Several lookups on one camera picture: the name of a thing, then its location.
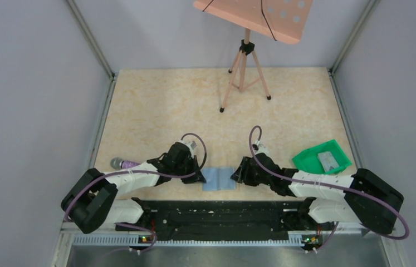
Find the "black mounting plate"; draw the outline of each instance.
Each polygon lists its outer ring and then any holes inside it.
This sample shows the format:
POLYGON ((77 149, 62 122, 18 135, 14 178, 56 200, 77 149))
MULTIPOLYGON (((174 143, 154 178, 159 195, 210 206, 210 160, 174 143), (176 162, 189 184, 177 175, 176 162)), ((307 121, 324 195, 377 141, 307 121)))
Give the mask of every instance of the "black mounting plate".
MULTIPOLYGON (((307 230, 291 220, 302 201, 143 201, 136 225, 153 229, 158 240, 287 240, 288 231, 307 230)), ((321 224, 331 230, 333 224, 321 224)), ((128 231, 116 227, 116 231, 128 231)))

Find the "music stand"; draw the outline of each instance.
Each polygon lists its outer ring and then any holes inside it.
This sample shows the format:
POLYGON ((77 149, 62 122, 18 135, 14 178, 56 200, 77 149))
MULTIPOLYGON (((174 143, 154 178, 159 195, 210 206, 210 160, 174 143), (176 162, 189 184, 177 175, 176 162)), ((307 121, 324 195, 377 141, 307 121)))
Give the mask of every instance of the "music stand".
POLYGON ((301 40, 311 4, 312 0, 196 0, 194 2, 195 8, 246 29, 239 52, 228 70, 229 73, 233 72, 233 75, 229 81, 224 101, 219 109, 220 112, 224 111, 232 87, 242 92, 256 82, 262 81, 267 99, 270 100, 272 98, 254 51, 255 45, 250 42, 251 30, 270 36, 275 41, 294 45, 301 40), (252 54, 255 61, 259 78, 244 86, 247 56, 249 54, 252 54), (235 85, 234 78, 239 66, 241 76, 239 85, 235 85))

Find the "green tray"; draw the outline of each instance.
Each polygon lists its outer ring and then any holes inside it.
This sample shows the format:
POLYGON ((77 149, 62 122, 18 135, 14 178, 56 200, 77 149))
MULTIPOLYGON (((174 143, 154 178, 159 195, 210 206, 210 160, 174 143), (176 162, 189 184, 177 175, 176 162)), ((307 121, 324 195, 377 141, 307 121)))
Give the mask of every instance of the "green tray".
POLYGON ((338 174, 344 171, 348 166, 352 165, 352 162, 347 158, 336 140, 331 140, 310 149, 303 150, 303 152, 293 158, 293 163, 298 170, 306 171, 311 174, 338 174), (339 167, 328 172, 324 171, 321 162, 317 159, 317 154, 326 151, 330 151, 339 164, 339 167))

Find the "gray wall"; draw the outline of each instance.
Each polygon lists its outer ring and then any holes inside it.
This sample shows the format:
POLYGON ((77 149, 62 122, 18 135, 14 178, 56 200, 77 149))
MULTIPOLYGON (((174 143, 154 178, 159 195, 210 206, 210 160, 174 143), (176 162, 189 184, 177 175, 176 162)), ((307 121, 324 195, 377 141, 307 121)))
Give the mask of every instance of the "gray wall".
POLYGON ((49 266, 107 86, 64 1, 0 1, 0 266, 49 266))
MULTIPOLYGON (((194 8, 194 0, 76 2, 114 70, 227 67, 244 35, 240 26, 194 8)), ((332 66, 367 2, 315 0, 296 45, 253 33, 260 63, 332 66)))
POLYGON ((404 195, 416 266, 416 1, 382 1, 337 79, 364 165, 404 195))

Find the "blue cloth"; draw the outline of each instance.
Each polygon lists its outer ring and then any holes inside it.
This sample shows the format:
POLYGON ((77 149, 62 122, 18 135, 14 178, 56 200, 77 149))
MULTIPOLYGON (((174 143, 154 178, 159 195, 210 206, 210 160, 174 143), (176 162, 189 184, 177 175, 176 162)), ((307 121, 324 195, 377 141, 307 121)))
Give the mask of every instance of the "blue cloth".
POLYGON ((201 170, 206 184, 203 184, 203 191, 234 190, 236 182, 231 180, 234 173, 233 167, 211 167, 201 170))

